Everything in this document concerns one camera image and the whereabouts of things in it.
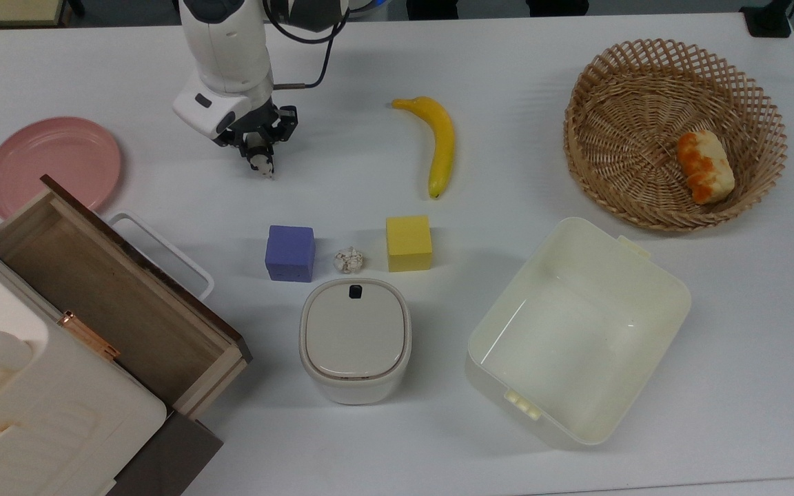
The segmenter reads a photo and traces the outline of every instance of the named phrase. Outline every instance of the wicker basket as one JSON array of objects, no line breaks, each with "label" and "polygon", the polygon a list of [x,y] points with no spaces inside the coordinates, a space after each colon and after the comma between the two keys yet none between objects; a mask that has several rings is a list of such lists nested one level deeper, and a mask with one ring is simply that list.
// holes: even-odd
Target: wicker basket
[{"label": "wicker basket", "polygon": [[[677,41],[615,45],[579,76],[565,110],[569,172],[596,203],[646,229],[689,231],[739,216],[784,169],[780,115],[753,79]],[[689,131],[718,135],[734,171],[728,198],[697,205],[675,161]]]}]

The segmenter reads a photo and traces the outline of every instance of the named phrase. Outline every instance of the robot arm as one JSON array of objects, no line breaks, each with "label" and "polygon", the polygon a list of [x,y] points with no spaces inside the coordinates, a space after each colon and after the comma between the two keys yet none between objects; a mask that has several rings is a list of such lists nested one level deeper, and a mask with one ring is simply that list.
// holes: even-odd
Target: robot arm
[{"label": "robot arm", "polygon": [[319,32],[343,22],[347,0],[180,0],[179,7],[196,69],[174,112],[221,147],[238,147],[252,169],[271,176],[272,145],[286,141],[298,120],[295,107],[272,101],[263,12]]}]

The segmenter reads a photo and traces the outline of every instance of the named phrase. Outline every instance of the copper latch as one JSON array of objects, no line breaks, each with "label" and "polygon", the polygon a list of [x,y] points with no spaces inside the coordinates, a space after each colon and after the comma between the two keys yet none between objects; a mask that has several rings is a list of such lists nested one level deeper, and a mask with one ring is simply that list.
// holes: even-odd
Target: copper latch
[{"label": "copper latch", "polygon": [[121,354],[120,351],[117,351],[110,343],[107,343],[103,338],[98,336],[91,327],[86,326],[86,324],[79,320],[71,311],[64,311],[63,317],[57,320],[57,324],[69,331],[70,335],[75,336],[76,339],[84,343],[88,348],[91,348],[91,351],[100,355],[107,362],[113,361]]}]

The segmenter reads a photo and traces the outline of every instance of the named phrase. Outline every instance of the white container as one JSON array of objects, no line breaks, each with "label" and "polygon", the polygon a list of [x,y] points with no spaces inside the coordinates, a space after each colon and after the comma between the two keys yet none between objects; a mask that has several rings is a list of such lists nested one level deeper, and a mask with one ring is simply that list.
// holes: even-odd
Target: white container
[{"label": "white container", "polygon": [[97,496],[164,404],[54,323],[0,263],[0,496]]},{"label": "white container", "polygon": [[471,383],[548,443],[560,441],[554,426],[570,444],[604,442],[691,308],[648,256],[562,220],[470,336]]},{"label": "white container", "polygon": [[299,355],[334,402],[384,400],[403,378],[411,349],[409,307],[387,282],[331,280],[305,301]]}]

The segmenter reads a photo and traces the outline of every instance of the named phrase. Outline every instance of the floor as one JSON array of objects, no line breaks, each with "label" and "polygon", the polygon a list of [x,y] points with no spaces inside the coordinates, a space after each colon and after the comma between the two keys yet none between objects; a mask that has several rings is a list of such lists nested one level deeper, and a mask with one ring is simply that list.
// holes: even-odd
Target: floor
[{"label": "floor", "polygon": [[[363,0],[350,0],[351,6]],[[75,28],[109,25],[176,25],[172,0],[83,0],[84,18],[73,16]],[[684,12],[737,12],[742,6],[763,6],[765,0],[590,0],[587,15],[666,14]],[[461,19],[511,18],[529,15],[523,0],[460,0]],[[385,7],[359,20],[407,20],[403,0],[393,0]]]}]

